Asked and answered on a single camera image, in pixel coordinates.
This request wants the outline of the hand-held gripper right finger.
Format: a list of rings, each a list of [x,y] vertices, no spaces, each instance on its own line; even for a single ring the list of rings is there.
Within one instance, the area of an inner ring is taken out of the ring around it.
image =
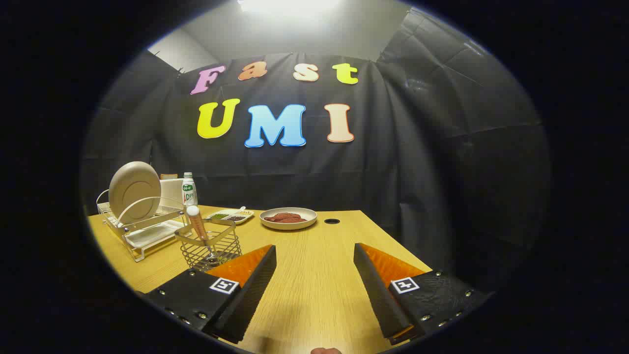
[[[392,345],[441,332],[492,297],[448,272],[420,270],[364,243],[355,244],[353,263]]]

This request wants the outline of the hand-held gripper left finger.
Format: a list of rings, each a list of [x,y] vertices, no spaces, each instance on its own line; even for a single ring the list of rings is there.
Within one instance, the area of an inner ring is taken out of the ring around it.
[[[140,296],[169,318],[231,343],[242,341],[277,266],[266,245],[207,271],[187,269]]]

